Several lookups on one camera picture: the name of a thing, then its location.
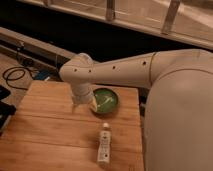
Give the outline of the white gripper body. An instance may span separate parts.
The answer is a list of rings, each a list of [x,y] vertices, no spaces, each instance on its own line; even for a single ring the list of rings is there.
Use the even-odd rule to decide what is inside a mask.
[[[94,93],[90,83],[72,84],[72,101],[75,112],[79,107],[90,109],[93,103]]]

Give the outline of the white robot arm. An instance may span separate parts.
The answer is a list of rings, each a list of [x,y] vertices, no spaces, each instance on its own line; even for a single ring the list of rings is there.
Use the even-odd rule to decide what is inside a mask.
[[[80,53],[59,74],[77,103],[92,99],[94,83],[149,90],[146,171],[213,171],[213,52],[160,51],[102,63]]]

